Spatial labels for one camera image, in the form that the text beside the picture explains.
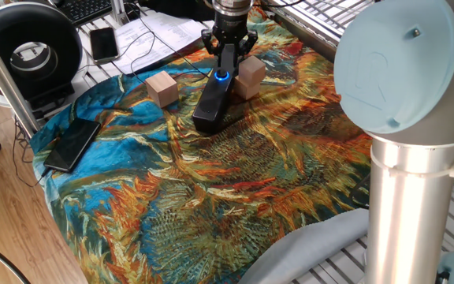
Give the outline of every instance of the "patterned fabric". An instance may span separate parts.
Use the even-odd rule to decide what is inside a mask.
[[[39,175],[74,118],[102,123],[72,174],[42,181],[90,283],[235,283],[278,239],[355,207],[370,138],[342,112],[333,65],[261,10],[249,28],[267,77],[250,101],[233,97],[219,134],[195,131],[207,78],[179,59],[140,75],[178,76],[180,100],[165,109],[136,78],[115,77],[33,137]],[[214,63],[204,49],[188,59],[203,72]]]

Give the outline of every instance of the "metal frame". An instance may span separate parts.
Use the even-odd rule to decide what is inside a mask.
[[[24,131],[28,135],[28,138],[31,138],[34,133],[36,133],[40,127],[36,121],[32,110],[29,105],[26,103],[24,97],[20,93],[15,81],[12,76],[9,74],[8,69],[1,60],[0,57],[0,90],[2,94],[8,100],[10,106],[12,107],[13,112],[17,116],[17,119],[22,124]]]
[[[267,0],[271,5],[285,5],[296,0]],[[306,0],[295,6],[271,8],[278,20],[306,45],[334,62],[337,45],[356,14],[374,0]]]

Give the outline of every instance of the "document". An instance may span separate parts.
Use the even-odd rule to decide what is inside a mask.
[[[115,31],[118,49],[123,55],[113,63],[124,74],[132,74],[172,55],[174,51],[164,43],[179,51],[199,39],[201,31],[206,28],[196,21],[171,17],[163,13],[152,13],[141,17],[141,20],[150,30],[141,21],[136,20]]]

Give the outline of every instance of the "smartphone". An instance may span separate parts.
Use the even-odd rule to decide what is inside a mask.
[[[90,32],[92,59],[94,63],[106,63],[117,59],[119,55],[117,38],[113,28],[100,28]]]
[[[71,172],[100,127],[99,122],[75,118],[62,134],[55,149],[48,155],[44,166],[66,173]]]

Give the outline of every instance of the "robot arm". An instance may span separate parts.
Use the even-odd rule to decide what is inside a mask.
[[[435,283],[454,182],[454,0],[385,0],[341,38],[346,115],[371,148],[366,283]]]

